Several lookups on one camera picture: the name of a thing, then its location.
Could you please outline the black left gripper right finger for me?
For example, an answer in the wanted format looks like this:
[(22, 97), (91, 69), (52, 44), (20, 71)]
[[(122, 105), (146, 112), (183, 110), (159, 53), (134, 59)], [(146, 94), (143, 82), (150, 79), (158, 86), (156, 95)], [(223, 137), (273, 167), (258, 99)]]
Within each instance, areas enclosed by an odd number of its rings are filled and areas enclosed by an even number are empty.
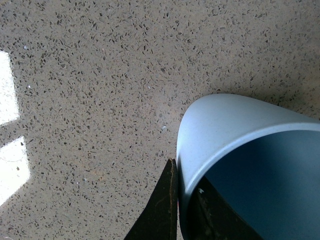
[(193, 191), (187, 209), (190, 240), (261, 240), (262, 237), (223, 199), (203, 177)]

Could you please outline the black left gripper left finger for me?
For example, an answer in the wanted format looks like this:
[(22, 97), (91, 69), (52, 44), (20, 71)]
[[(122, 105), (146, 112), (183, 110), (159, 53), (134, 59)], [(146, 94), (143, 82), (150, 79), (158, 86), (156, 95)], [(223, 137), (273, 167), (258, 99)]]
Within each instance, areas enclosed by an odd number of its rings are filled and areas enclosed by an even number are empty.
[(169, 158), (160, 178), (126, 240), (175, 240), (178, 219), (178, 170)]

